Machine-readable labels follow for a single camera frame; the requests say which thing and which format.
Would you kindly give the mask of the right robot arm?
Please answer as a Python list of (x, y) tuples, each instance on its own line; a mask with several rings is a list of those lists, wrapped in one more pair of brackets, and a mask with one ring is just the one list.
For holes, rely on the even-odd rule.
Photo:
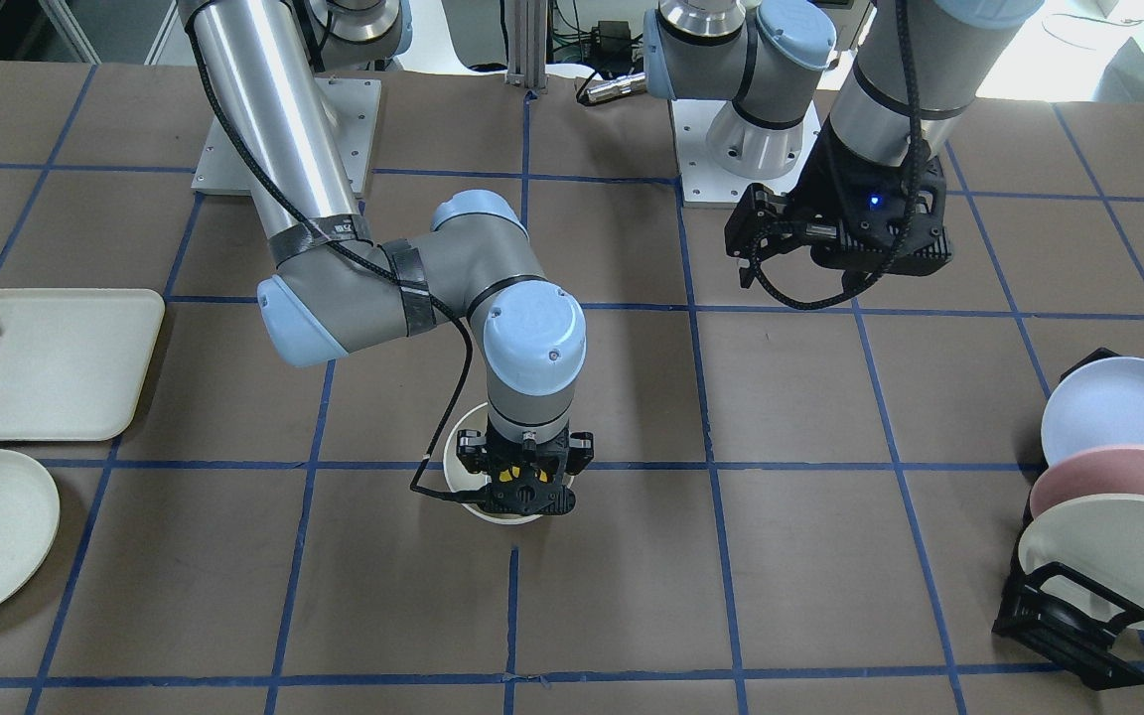
[(251, 183), (275, 273), (259, 284), (269, 339), (295, 366), (337, 360), (440, 325), (480, 355), (488, 412), (451, 440), (485, 480), (413, 492), (529, 517), (575, 507), (569, 479), (594, 458), (569, 429), (589, 351), (583, 308), (546, 279), (526, 227), (500, 194), (459, 192), (418, 238), (378, 241), (358, 210), (329, 112), (289, 1), (181, 1), (202, 90)]

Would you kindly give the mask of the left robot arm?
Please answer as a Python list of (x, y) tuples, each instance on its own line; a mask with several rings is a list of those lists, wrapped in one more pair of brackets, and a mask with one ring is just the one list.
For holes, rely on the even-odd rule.
[(953, 257), (939, 151), (1039, 1), (877, 1), (807, 159), (804, 132), (839, 32), (808, 1), (659, 1), (644, 17), (648, 92), (718, 101), (705, 136), (748, 181), (725, 225), (742, 288), (795, 311)]

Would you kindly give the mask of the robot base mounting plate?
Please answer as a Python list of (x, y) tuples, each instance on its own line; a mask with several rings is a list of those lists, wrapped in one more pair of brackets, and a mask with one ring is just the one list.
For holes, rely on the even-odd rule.
[[(699, 209), (731, 209), (742, 198), (753, 180), (726, 170), (714, 160), (712, 149), (705, 145), (705, 136), (723, 105), (714, 100), (672, 101), (673, 149), (680, 164), (682, 197), (688, 207)], [(776, 178), (760, 182), (776, 194), (785, 194), (797, 185), (800, 170), (820, 134), (821, 121), (816, 104), (807, 108), (795, 160), (788, 172)]]

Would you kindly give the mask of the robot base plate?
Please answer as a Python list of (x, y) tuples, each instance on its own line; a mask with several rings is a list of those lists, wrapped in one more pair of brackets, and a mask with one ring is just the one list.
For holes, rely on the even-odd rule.
[[(384, 85), (378, 78), (331, 76), (317, 80), (318, 103), (356, 199), (366, 198), (371, 160), (378, 134), (378, 114)], [(249, 198), (251, 176), (240, 154), (217, 121), (210, 122), (191, 181), (194, 192)]]

